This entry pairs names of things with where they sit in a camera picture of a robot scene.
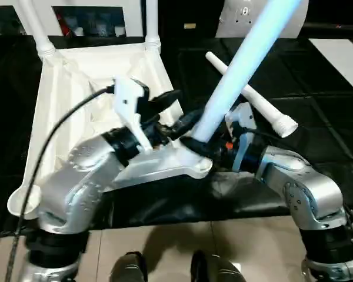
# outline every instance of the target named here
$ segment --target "black fabric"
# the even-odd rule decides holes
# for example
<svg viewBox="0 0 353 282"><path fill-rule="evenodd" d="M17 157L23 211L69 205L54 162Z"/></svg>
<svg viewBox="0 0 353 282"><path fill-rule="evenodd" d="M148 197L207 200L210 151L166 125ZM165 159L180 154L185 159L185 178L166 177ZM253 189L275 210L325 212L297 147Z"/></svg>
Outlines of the black fabric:
<svg viewBox="0 0 353 282"><path fill-rule="evenodd" d="M57 48L142 42L142 38L51 37ZM163 39L162 60L185 112L201 108L221 75L205 59L213 51L230 63L241 39ZM21 185L41 61L32 38L0 37L0 237L13 234L16 218L6 210ZM353 88L306 39L280 39L250 81L299 129L285 141L333 178L353 207ZM260 129L273 133L255 112ZM211 172L137 185L105 194L93 229L223 220L288 214L263 184L235 173ZM36 222L27 222L30 230Z"/></svg>

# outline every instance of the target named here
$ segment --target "white tube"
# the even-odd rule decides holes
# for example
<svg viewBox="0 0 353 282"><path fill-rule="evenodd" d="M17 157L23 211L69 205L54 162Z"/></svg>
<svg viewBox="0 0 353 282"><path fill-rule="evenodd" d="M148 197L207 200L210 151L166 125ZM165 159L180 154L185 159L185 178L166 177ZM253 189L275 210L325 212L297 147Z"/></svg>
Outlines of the white tube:
<svg viewBox="0 0 353 282"><path fill-rule="evenodd" d="M300 1L268 1L205 106L202 118L192 130L192 138L202 142L210 140ZM193 166L201 160L201 157L189 152L181 154L180 161L185 165Z"/></svg>
<svg viewBox="0 0 353 282"><path fill-rule="evenodd" d="M218 59L212 52L207 52L205 57L214 65L223 75L228 67L222 60ZM292 134L298 127L296 121L290 116L284 115L263 96L261 96L254 88L246 85L242 90L243 96L248 102L254 106L258 112L272 125L276 133L284 138Z"/></svg>
<svg viewBox="0 0 353 282"><path fill-rule="evenodd" d="M19 0L19 6L26 16L26 20L29 22L39 57L42 58L55 53L56 49L48 39L42 27L42 23L36 14L32 0Z"/></svg>
<svg viewBox="0 0 353 282"><path fill-rule="evenodd" d="M146 0L146 37L147 49L161 52L161 40L158 35L158 0Z"/></svg>

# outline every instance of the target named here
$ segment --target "floor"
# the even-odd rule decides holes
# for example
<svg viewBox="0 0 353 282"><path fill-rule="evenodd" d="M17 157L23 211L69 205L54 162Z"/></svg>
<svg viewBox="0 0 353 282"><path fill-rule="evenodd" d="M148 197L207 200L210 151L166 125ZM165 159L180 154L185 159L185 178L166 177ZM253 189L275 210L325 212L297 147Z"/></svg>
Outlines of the floor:
<svg viewBox="0 0 353 282"><path fill-rule="evenodd" d="M0 281L11 243L10 237L0 239ZM76 281L108 282L116 260L135 250L145 255L150 282L189 282L195 250L240 263L248 282L299 282L305 254L289 216L93 231ZM22 239L12 281L16 281L25 253Z"/></svg>

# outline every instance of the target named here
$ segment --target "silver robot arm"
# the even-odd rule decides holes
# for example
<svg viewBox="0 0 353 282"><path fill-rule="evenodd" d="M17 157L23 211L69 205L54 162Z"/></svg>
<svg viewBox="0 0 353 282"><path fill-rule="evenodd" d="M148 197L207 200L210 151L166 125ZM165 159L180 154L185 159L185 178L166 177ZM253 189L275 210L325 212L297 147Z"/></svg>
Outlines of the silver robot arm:
<svg viewBox="0 0 353 282"><path fill-rule="evenodd" d="M143 144L151 149L165 145L190 130L201 116L201 111L194 111L173 126L164 126L158 123L158 113L178 98L178 91L149 101L145 85L121 79L116 80L115 94L117 99L124 95L134 112L125 112L124 127L73 148L66 163L42 185L39 229L26 236L29 252L18 281L73 281L105 188L115 188L115 178L146 149Z"/></svg>
<svg viewBox="0 0 353 282"><path fill-rule="evenodd" d="M257 126L249 103L239 104L225 121L230 146L191 137L180 140L233 172L253 173L285 200L307 250L304 269L318 281L353 281L353 230L338 185L298 153L255 145Z"/></svg>
<svg viewBox="0 0 353 282"><path fill-rule="evenodd" d="M353 281L353 231L337 184L299 154L272 146L264 150L256 178L289 207L307 251L303 267L318 281Z"/></svg>
<svg viewBox="0 0 353 282"><path fill-rule="evenodd" d="M42 186L40 230L26 238L29 253L18 281L72 281L104 188L123 168L102 136L72 149L67 163Z"/></svg>

